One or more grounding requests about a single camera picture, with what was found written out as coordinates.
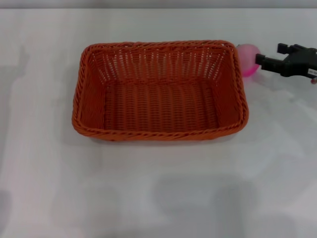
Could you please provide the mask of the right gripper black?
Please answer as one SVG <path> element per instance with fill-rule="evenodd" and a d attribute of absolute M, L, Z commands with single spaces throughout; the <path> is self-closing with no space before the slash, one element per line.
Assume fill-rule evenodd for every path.
<path fill-rule="evenodd" d="M 317 77 L 317 50 L 299 45 L 279 43 L 279 54 L 288 54 L 284 60 L 268 58 L 262 54 L 256 54 L 255 63 L 262 70 L 270 72 L 282 72 L 283 77 L 304 76 L 307 78 Z"/>

